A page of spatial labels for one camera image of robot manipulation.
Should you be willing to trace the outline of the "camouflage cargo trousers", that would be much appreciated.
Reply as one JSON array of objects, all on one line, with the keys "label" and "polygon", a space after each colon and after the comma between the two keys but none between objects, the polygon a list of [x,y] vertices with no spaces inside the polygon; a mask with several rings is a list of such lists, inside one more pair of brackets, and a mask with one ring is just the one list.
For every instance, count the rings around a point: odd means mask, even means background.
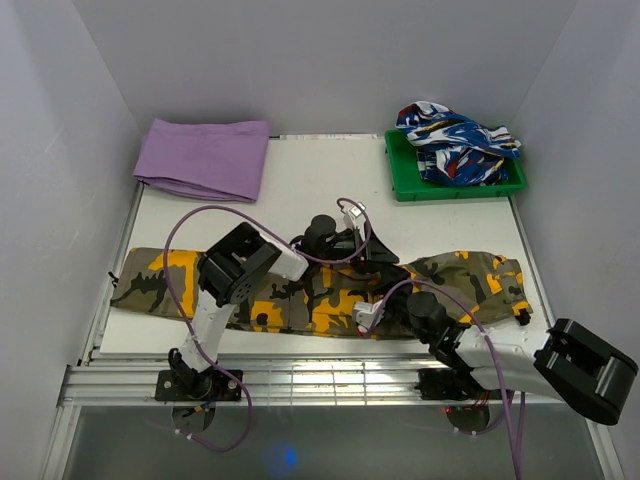
[{"label": "camouflage cargo trousers", "polygon": [[[111,306],[131,312],[180,320],[195,313],[200,252],[140,247],[129,251]],[[398,265],[425,284],[442,281],[459,305],[455,319],[478,319],[484,325],[513,318],[528,302],[523,273],[515,259],[479,251],[454,251]],[[297,282],[266,276],[227,326],[232,330],[353,338],[359,332],[352,311],[356,302],[373,302],[370,277],[348,265],[315,266]],[[411,334],[375,334],[379,340],[409,339]]]}]

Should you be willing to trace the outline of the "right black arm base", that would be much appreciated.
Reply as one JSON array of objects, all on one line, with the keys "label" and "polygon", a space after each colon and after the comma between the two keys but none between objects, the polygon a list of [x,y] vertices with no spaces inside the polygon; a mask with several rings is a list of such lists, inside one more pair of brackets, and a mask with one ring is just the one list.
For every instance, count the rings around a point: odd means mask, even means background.
[{"label": "right black arm base", "polygon": [[501,400],[498,388],[487,389],[468,373],[449,368],[424,368],[417,372],[415,389],[423,400]]}]

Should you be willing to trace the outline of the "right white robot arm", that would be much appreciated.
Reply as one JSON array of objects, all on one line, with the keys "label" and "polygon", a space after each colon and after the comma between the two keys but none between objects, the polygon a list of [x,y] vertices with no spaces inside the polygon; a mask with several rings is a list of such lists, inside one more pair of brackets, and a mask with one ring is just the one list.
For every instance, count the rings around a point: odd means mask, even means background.
[{"label": "right white robot arm", "polygon": [[462,323],[453,314],[460,302],[442,281],[427,285],[386,262],[358,262],[355,269],[381,276],[377,299],[354,308],[363,334],[382,323],[401,326],[443,363],[419,374],[428,396],[465,400],[482,391],[521,391],[560,399],[600,424],[618,423],[639,367],[579,322],[560,318],[536,329],[520,308],[512,326]]}]

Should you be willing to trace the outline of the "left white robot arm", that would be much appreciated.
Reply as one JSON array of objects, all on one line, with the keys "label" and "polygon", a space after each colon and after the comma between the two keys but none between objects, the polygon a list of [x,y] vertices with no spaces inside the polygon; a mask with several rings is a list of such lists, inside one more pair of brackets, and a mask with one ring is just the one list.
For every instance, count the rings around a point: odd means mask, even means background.
[{"label": "left white robot arm", "polygon": [[380,300],[409,273],[375,236],[369,222],[345,218],[338,230],[317,215],[305,232],[283,243],[248,222],[237,225],[196,263],[197,300],[184,318],[189,335],[168,353],[160,388],[180,400],[236,400],[242,374],[218,368],[223,333],[310,337],[395,338],[401,330]]}]

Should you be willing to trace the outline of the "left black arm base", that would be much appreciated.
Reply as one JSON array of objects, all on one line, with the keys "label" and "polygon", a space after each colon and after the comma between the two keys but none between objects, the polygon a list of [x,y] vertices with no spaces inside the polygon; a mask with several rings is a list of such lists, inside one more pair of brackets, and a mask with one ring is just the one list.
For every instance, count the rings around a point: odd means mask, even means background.
[{"label": "left black arm base", "polygon": [[231,380],[216,370],[208,370],[195,376],[192,382],[184,381],[171,370],[159,372],[153,398],[160,402],[239,401],[242,390],[237,380]]}]

